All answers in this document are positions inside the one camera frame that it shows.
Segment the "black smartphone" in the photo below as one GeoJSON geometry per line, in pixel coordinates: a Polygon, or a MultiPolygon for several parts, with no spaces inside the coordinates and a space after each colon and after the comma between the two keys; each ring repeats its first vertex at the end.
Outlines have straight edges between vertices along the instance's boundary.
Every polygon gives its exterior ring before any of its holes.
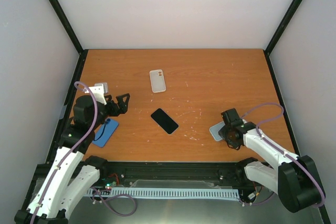
{"type": "Polygon", "coordinates": [[[178,129],[178,124],[161,108],[155,110],[151,114],[151,118],[159,125],[167,134],[172,134],[178,129]]]}

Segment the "light blue phone case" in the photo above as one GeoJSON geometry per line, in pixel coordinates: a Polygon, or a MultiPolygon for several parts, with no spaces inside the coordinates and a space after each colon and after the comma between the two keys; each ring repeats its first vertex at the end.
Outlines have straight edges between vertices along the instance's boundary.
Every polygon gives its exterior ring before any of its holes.
{"type": "Polygon", "coordinates": [[[209,128],[209,132],[215,141],[221,141],[223,138],[219,135],[219,130],[224,126],[224,122],[217,123],[209,128]]]}

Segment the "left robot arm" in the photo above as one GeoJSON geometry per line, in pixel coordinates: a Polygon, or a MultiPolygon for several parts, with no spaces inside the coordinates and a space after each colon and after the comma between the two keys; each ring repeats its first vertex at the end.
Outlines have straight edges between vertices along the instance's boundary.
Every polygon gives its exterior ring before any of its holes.
{"type": "Polygon", "coordinates": [[[95,129],[107,118],[125,114],[130,95],[83,95],[73,106],[73,124],[62,133],[54,162],[35,198],[25,210],[19,210],[16,223],[68,223],[87,190],[108,180],[107,160],[90,156],[76,178],[73,173],[95,139],[95,129]]]}

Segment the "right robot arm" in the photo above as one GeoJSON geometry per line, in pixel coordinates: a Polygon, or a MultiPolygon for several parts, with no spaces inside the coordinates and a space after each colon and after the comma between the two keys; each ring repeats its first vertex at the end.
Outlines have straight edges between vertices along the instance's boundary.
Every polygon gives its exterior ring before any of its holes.
{"type": "Polygon", "coordinates": [[[221,116],[224,125],[218,134],[228,147],[239,150],[245,146],[266,161],[266,164],[255,158],[241,161],[239,178],[268,188],[290,212],[324,205],[326,195],[311,157],[286,150],[270,139],[259,124],[244,120],[234,108],[222,112],[221,116]]]}

